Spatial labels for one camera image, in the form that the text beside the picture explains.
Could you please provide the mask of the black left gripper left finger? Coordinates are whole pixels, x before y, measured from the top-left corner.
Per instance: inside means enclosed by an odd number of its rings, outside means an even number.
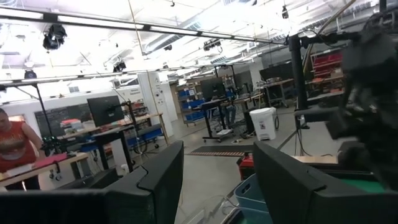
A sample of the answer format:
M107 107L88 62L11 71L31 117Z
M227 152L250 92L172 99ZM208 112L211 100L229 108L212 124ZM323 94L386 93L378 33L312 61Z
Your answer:
M1 224L173 223L183 182L183 141L103 189L1 194Z

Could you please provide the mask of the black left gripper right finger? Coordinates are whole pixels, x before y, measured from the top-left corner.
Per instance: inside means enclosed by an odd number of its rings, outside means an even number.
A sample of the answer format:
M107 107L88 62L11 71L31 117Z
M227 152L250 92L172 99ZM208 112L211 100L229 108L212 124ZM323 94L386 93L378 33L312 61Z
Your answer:
M252 157L274 223L397 223L393 191L365 191L259 141Z

